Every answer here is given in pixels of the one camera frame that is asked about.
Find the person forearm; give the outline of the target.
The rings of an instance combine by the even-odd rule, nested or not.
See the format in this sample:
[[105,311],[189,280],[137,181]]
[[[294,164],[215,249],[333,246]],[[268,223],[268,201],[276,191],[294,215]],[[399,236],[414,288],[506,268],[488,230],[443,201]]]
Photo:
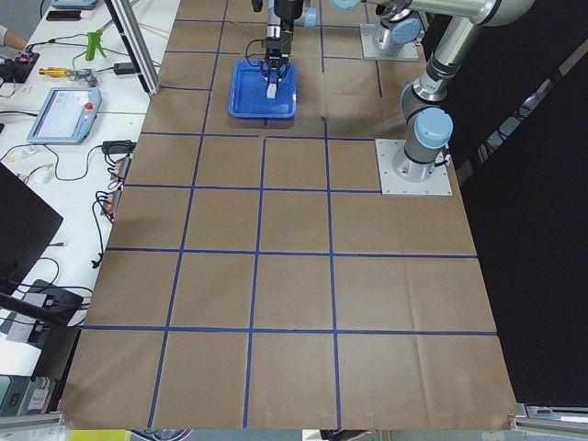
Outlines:
[[0,44],[2,47],[8,47],[15,50],[23,51],[27,46],[27,41],[23,37],[19,36],[17,33],[1,25]]

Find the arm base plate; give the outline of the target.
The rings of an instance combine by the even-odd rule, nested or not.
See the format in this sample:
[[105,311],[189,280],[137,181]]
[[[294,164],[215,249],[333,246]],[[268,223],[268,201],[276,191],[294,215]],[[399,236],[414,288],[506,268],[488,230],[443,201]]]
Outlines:
[[417,164],[405,155],[405,143],[406,140],[375,140],[381,194],[451,197],[453,191],[443,154],[439,153],[430,164]]
[[361,24],[359,34],[364,60],[417,62],[419,59],[413,41],[405,44],[394,42],[391,31],[380,24]]

